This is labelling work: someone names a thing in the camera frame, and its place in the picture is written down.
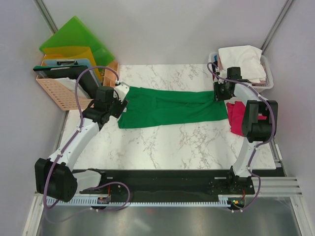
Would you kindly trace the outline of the green t shirt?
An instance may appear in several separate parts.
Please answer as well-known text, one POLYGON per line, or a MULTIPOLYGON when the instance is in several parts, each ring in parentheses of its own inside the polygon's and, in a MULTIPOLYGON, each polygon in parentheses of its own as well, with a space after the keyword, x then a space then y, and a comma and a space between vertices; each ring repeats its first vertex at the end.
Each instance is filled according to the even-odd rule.
POLYGON ((168 91, 130 87, 128 105, 118 120, 120 129, 220 121, 227 119, 223 101, 213 91, 168 91))

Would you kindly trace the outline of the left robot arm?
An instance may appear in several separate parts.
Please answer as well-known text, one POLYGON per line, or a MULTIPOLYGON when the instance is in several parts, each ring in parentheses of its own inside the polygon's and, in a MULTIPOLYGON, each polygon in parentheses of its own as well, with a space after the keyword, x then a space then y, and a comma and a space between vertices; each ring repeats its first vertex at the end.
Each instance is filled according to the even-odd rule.
POLYGON ((69 202, 75 194, 92 188, 104 193, 108 181, 95 170, 73 173, 74 165, 90 140, 110 117, 119 118, 128 104, 129 86, 99 87, 96 97, 80 115, 80 120, 68 139, 48 158, 35 163, 35 183, 38 193, 69 202))

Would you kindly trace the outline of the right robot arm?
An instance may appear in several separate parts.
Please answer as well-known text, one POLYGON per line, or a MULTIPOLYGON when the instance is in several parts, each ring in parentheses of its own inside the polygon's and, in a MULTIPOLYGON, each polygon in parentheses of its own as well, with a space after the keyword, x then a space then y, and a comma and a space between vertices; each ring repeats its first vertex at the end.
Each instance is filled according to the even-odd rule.
POLYGON ((251 177, 254 156, 258 147, 269 143, 277 128, 278 103, 260 95, 250 82, 242 79, 239 67, 230 67, 227 78, 219 76, 219 67, 210 62, 208 70, 213 75, 214 100, 225 101, 238 98, 245 106, 242 120, 244 141, 236 162, 231 171, 234 177, 225 181, 225 187, 230 193, 238 193, 243 188, 240 178, 251 177))

